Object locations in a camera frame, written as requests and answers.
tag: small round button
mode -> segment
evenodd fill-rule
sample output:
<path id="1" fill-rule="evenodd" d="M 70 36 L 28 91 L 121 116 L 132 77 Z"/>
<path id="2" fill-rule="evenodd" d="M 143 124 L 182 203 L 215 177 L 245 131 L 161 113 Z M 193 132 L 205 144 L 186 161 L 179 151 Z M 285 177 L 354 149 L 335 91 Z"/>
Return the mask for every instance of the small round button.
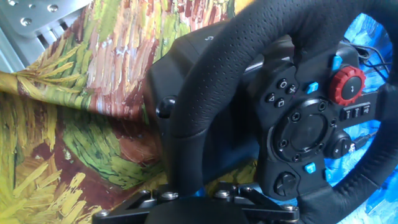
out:
<path id="1" fill-rule="evenodd" d="M 276 108 L 281 108 L 285 106 L 285 100 L 283 98 L 279 98 L 276 102 L 275 102 L 275 107 Z"/>
<path id="2" fill-rule="evenodd" d="M 287 86 L 286 78 L 283 78 L 283 79 L 279 80 L 279 82 L 277 84 L 277 88 L 282 89 L 282 88 L 286 88 L 286 86 Z"/>
<path id="3" fill-rule="evenodd" d="M 266 96 L 266 103 L 272 103 L 275 102 L 275 94 L 270 93 Z"/>
<path id="4" fill-rule="evenodd" d="M 290 85 L 287 89 L 286 89 L 286 94 L 288 95 L 292 95 L 297 91 L 297 87 L 295 85 Z"/>
<path id="5" fill-rule="evenodd" d="M 350 78 L 344 84 L 343 90 L 341 91 L 341 97 L 343 97 L 344 100 L 350 100 L 358 94 L 358 92 L 361 90 L 361 87 L 362 79 L 359 77 Z"/>

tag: perforated leather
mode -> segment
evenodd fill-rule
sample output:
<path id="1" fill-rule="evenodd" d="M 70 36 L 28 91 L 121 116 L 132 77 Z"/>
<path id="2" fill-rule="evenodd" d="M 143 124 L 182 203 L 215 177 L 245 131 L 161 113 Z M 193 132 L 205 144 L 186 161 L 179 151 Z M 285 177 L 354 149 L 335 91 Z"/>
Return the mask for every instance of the perforated leather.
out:
<path id="1" fill-rule="evenodd" d="M 253 2 L 231 19 L 191 69 L 178 96 L 170 131 L 182 138 L 206 129 L 231 101 L 244 69 L 279 37 L 292 36 L 299 62 L 336 46 L 352 21 L 365 12 L 386 25 L 391 39 L 397 39 L 397 7 L 395 0 Z"/>
<path id="2" fill-rule="evenodd" d="M 389 34 L 394 53 L 389 83 L 398 85 L 396 0 L 263 0 L 255 1 L 233 18 L 192 68 L 178 95 L 165 150 L 170 184 L 182 192 L 200 187 L 199 155 L 206 130 L 231 101 L 244 69 L 259 52 L 289 34 L 296 46 L 295 64 L 299 67 L 300 62 L 336 47 L 362 12 L 380 22 Z M 381 186 L 398 164 L 398 133 L 392 131 L 397 120 L 392 114 L 382 122 L 368 152 L 334 189 L 320 189 L 298 198 L 300 222 L 336 223 Z M 195 144 L 187 144 L 187 139 L 195 139 Z M 188 164 L 194 166 L 189 172 L 184 170 Z"/>

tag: bolt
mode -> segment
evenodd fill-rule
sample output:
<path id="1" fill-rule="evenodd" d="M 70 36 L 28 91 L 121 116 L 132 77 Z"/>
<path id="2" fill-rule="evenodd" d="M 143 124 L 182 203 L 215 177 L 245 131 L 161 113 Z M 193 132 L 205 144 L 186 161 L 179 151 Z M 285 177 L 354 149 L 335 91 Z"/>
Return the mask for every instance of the bolt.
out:
<path id="1" fill-rule="evenodd" d="M 298 208 L 296 206 L 293 205 L 289 205 L 289 204 L 285 204 L 285 205 L 281 205 L 281 207 L 286 210 L 286 211 L 296 211 Z"/>
<path id="2" fill-rule="evenodd" d="M 102 209 L 101 211 L 97 212 L 95 214 L 96 217 L 107 217 L 109 215 L 110 211 L 107 209 Z"/>
<path id="3" fill-rule="evenodd" d="M 214 194 L 214 197 L 216 198 L 228 198 L 229 192 L 227 190 L 219 190 Z"/>
<path id="4" fill-rule="evenodd" d="M 319 106 L 318 106 L 318 110 L 319 110 L 320 112 L 326 110 L 326 103 L 322 101 L 322 102 L 319 104 Z"/>
<path id="5" fill-rule="evenodd" d="M 298 161 L 300 160 L 300 158 L 301 158 L 301 155 L 300 155 L 300 154 L 296 154 L 296 155 L 293 157 L 293 162 L 298 162 Z"/>
<path id="6" fill-rule="evenodd" d="M 293 122 L 300 121 L 300 118 L 301 118 L 301 114 L 300 114 L 299 112 L 296 112 L 296 113 L 294 113 L 294 114 L 292 115 L 292 121 L 293 121 Z"/>
<path id="7" fill-rule="evenodd" d="M 140 193 L 142 193 L 142 194 L 150 194 L 150 191 L 148 191 L 148 190 L 141 190 Z"/>
<path id="8" fill-rule="evenodd" d="M 175 192 L 164 192 L 162 198 L 166 200 L 175 200 L 178 198 L 178 193 Z"/>
<path id="9" fill-rule="evenodd" d="M 333 118 L 332 121 L 330 121 L 330 126 L 333 127 L 334 125 L 336 125 L 337 119 Z"/>
<path id="10" fill-rule="evenodd" d="M 165 97 L 156 108 L 156 115 L 159 118 L 163 119 L 169 118 L 170 115 L 172 114 L 172 110 L 174 109 L 174 105 L 175 105 L 174 96 Z"/>
<path id="11" fill-rule="evenodd" d="M 287 140 L 283 139 L 279 143 L 279 147 L 286 147 L 287 146 Z"/>
<path id="12" fill-rule="evenodd" d="M 10 6 L 16 6 L 16 5 L 18 5 L 18 1 L 15 1 L 15 0 L 8 0 L 8 4 L 9 4 Z"/>

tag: black button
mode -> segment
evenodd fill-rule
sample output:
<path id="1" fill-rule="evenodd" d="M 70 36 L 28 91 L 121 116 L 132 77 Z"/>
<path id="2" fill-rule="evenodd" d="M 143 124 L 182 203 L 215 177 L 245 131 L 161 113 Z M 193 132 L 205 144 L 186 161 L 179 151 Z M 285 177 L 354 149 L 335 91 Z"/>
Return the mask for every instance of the black button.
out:
<path id="1" fill-rule="evenodd" d="M 278 101 L 275 103 L 276 108 L 281 108 L 285 106 L 285 100 L 283 98 L 279 98 Z"/>
<path id="2" fill-rule="evenodd" d="M 297 91 L 297 87 L 295 85 L 290 85 L 286 90 L 286 94 L 294 94 Z"/>
<path id="3" fill-rule="evenodd" d="M 344 84 L 343 90 L 341 91 L 341 97 L 343 97 L 344 100 L 350 100 L 358 94 L 361 87 L 362 79 L 359 77 L 352 77 Z"/>
<path id="4" fill-rule="evenodd" d="M 351 147 L 351 140 L 349 139 L 340 139 L 333 149 L 332 159 L 339 159 L 348 153 L 349 148 Z"/>
<path id="5" fill-rule="evenodd" d="M 366 105 L 362 107 L 362 115 L 369 114 L 371 112 L 371 105 Z"/>
<path id="6" fill-rule="evenodd" d="M 361 108 L 355 108 L 353 110 L 353 118 L 359 117 L 359 112 L 361 111 Z"/>
<path id="7" fill-rule="evenodd" d="M 288 172 L 282 173 L 275 181 L 274 191 L 280 196 L 288 196 L 294 191 L 296 183 L 297 181 L 293 174 Z"/>
<path id="8" fill-rule="evenodd" d="M 350 139 L 342 139 L 341 140 L 341 156 L 344 156 L 348 153 L 351 147 L 351 140 Z"/>
<path id="9" fill-rule="evenodd" d="M 287 86 L 287 80 L 286 78 L 283 78 L 279 80 L 277 88 L 285 88 Z"/>
<path id="10" fill-rule="evenodd" d="M 266 102 L 267 103 L 271 103 L 271 102 L 275 102 L 275 94 L 270 93 L 266 96 Z"/>
<path id="11" fill-rule="evenodd" d="M 343 111 L 343 119 L 350 119 L 351 118 L 351 110 L 344 110 Z"/>

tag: circle button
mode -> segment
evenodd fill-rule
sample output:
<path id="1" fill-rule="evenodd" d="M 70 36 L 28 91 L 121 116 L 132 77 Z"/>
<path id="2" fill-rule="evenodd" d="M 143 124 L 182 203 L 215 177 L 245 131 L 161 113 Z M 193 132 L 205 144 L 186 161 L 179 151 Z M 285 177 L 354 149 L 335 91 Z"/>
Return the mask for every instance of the circle button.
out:
<path id="1" fill-rule="evenodd" d="M 286 78 L 279 80 L 279 82 L 277 84 L 277 88 L 283 89 L 283 88 L 286 88 L 286 86 L 287 86 Z"/>

